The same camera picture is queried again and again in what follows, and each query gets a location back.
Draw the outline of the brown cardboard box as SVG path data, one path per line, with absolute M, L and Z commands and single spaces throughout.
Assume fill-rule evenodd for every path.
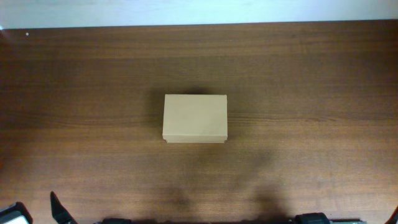
M 166 94 L 162 137 L 167 143 L 225 143 L 228 97 Z

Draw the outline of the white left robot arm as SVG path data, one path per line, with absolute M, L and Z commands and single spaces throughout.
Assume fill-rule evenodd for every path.
M 60 203 L 55 192 L 50 193 L 50 206 L 53 219 L 58 224 L 77 224 Z M 1 209 L 1 224 L 33 224 L 33 218 L 22 202 L 16 202 Z

